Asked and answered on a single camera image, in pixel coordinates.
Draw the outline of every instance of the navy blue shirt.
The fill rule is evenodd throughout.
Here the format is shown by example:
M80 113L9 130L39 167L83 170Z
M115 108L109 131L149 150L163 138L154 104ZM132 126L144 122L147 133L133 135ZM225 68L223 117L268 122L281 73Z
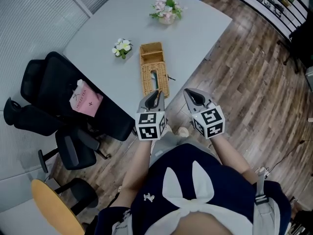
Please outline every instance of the navy blue shirt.
M130 208L134 235L145 234L159 219L179 209L162 196L163 179L168 167L177 175L183 197L188 200L196 198L192 179L194 161L199 163L212 181L214 197L208 203L239 213L253 223L256 184L251 185L234 169L221 165L210 154L186 143L167 152L150 167L145 185L138 192ZM276 182L265 181L264 192L279 206L281 214L279 235L284 235L291 216L289 201ZM150 201L143 201L143 196L147 193L155 196L153 204ZM101 210L95 234L111 234L112 225L121 221L123 213L127 210L129 208L124 207Z

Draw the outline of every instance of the artificial flower arrangement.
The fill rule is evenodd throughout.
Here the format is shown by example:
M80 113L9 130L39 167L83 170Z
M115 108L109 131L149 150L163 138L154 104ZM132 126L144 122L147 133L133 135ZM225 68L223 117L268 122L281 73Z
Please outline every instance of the artificial flower arrangement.
M187 9L181 7L177 0L156 0L152 8L156 10L155 13L150 14L152 18L164 19L168 23L173 22L175 17L181 19L183 10Z
M132 50L131 41L126 40L124 38L119 38L117 43L114 44L114 48L112 49L113 54L116 57L126 58L126 54Z

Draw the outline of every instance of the yellow wooden tabletop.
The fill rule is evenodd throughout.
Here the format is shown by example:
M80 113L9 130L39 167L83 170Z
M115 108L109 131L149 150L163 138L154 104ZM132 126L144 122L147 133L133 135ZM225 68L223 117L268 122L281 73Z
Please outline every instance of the yellow wooden tabletop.
M37 207L48 223L62 235L84 235L84 229L74 213L44 182L34 179L31 190Z

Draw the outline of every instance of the pink paper bag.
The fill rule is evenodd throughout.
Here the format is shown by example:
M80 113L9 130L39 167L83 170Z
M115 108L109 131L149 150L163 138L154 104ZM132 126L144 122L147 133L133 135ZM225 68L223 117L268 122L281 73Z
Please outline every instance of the pink paper bag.
M94 117L102 99L102 95L95 93L85 81L80 79L69 102L73 110Z

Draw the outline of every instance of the white bow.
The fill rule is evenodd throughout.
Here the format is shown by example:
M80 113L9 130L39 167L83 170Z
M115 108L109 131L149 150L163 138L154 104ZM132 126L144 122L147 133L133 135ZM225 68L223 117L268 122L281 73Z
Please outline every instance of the white bow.
M197 161L192 163L192 179L197 198L188 200L182 196L175 172L169 167L166 169L162 195L179 209L159 219L147 230L146 235L170 235L176 229L179 220L190 212L212 214L234 235L252 234L252 224L245 216L223 207L206 204L214 197L214 188L209 175Z

